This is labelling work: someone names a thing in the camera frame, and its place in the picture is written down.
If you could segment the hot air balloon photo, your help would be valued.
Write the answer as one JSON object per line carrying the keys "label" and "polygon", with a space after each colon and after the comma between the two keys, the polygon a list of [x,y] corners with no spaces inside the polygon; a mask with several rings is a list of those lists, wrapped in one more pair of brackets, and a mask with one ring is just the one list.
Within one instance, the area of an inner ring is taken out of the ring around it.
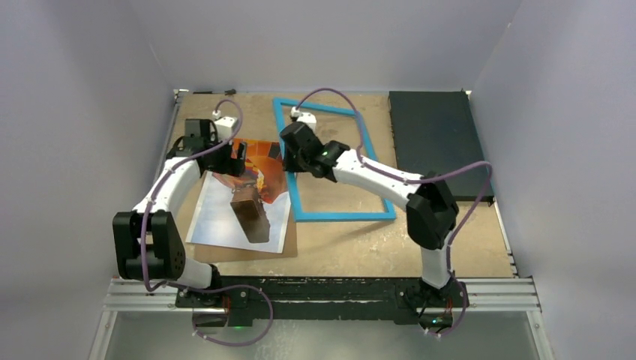
{"label": "hot air balloon photo", "polygon": [[239,177],[207,172],[186,242],[281,254],[290,219],[290,195],[278,142],[237,139],[247,146]]}

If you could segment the blue wooden picture frame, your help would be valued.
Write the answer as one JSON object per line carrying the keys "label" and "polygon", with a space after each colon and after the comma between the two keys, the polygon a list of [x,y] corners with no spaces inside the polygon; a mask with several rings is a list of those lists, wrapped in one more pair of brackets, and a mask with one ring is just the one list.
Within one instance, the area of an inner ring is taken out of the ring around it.
{"label": "blue wooden picture frame", "polygon": [[[284,107],[292,107],[297,104],[297,100],[274,97],[272,101],[274,118],[277,130],[280,132],[284,127]],[[303,107],[318,112],[330,113],[340,116],[354,117],[351,109],[344,109],[335,106],[322,105],[305,101]],[[367,152],[367,156],[374,161],[378,161],[373,143],[368,133],[368,129],[364,120],[361,124],[357,124],[358,132],[361,136],[361,143]],[[384,212],[305,212],[302,208],[301,197],[299,194],[296,176],[290,172],[285,172],[288,184],[289,199],[291,209],[296,222],[363,222],[363,221],[394,221],[397,218],[395,208],[387,199],[382,199]]]}

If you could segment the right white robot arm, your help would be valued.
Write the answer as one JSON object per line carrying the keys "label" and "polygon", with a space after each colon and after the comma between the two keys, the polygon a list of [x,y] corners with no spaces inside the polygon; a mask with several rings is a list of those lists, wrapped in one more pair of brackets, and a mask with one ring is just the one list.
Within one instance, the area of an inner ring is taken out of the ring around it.
{"label": "right white robot arm", "polygon": [[445,181],[391,168],[335,140],[323,143],[301,121],[287,125],[280,138],[286,171],[361,188],[404,211],[408,236],[421,249],[422,298],[439,305],[450,296],[449,242],[459,209]]}

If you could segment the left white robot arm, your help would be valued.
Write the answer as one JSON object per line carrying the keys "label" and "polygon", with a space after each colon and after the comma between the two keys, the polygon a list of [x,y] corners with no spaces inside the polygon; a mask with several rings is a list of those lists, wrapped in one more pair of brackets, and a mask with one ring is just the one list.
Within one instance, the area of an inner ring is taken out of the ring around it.
{"label": "left white robot arm", "polygon": [[221,302],[224,287],[218,268],[186,254],[176,213],[205,173],[243,174],[247,145],[241,142],[233,149],[241,125],[240,118],[220,115],[213,120],[186,120],[185,134],[168,151],[151,190],[132,210],[120,211],[112,220],[121,278],[142,281],[151,291],[155,290],[152,280],[158,286],[172,283],[194,289],[195,298],[206,307]]}

